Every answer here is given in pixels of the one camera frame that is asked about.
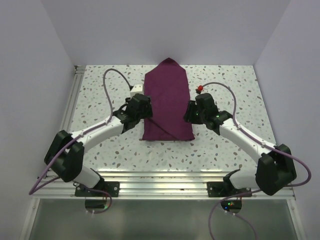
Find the purple cloth mat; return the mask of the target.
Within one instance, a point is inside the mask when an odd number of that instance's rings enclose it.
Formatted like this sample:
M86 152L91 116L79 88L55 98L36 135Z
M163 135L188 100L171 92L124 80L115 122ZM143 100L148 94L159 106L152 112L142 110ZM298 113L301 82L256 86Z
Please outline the purple cloth mat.
M190 100L186 70L167 58L144 77L153 116L144 120L144 141L192 141L192 124L184 121Z

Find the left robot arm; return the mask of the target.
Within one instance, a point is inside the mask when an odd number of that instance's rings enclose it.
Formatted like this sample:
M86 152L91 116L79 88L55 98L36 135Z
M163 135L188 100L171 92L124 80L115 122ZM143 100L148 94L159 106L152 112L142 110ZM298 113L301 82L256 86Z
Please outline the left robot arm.
M95 170L85 167L84 155L105 140L133 129L141 120L152 117L150 97L137 93L106 119L73 133L59 131L44 158L45 164L64 182L79 185L80 196L108 197L110 188Z

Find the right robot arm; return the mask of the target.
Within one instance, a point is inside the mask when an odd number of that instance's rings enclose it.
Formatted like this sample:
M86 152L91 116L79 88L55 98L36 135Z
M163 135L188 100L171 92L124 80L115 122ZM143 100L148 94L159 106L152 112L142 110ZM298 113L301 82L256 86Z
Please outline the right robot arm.
M205 125L217 135L236 144L256 163L256 171L237 169L225 175L222 182L208 182L208 190L214 191L215 196L232 197L244 193L250 197L249 191L255 188L272 196L297 178L288 146L276 146L250 131L244 133L246 128L231 113L219 111L209 93L190 100L183 119L187 123Z

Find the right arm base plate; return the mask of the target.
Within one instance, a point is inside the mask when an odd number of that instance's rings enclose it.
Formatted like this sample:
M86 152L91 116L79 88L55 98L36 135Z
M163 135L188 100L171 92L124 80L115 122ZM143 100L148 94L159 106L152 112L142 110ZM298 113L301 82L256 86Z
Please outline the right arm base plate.
M233 195L251 192L250 188L235 188L231 183L224 181L208 181L206 183L208 197L224 198Z

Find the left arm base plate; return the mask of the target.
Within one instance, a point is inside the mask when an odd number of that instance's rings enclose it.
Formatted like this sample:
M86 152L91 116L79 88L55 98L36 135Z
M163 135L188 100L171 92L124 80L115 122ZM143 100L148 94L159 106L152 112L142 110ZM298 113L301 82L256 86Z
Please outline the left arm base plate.
M104 181L99 182L95 187L89 188L80 184L75 187L74 195L76 197L106 197L104 193L108 193L112 198L119 196L120 182L118 181Z

